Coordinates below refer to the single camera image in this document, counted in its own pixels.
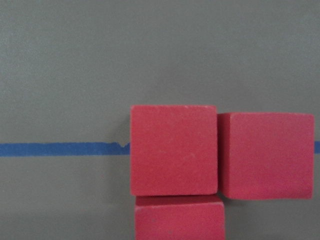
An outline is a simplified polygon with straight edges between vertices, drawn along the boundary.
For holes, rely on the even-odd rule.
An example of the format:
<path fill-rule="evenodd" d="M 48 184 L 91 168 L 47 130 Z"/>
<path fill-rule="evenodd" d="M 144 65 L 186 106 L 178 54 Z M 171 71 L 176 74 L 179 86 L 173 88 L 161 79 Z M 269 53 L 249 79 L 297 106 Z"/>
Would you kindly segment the red cube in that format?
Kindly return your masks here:
<path fill-rule="evenodd" d="M 224 240 L 225 208 L 216 195 L 140 196 L 136 240 Z"/>
<path fill-rule="evenodd" d="M 218 191 L 216 107 L 132 106 L 130 191 L 134 196 L 215 194 Z"/>
<path fill-rule="evenodd" d="M 234 200 L 310 199 L 312 114 L 229 112 L 217 116 L 218 189 Z"/>

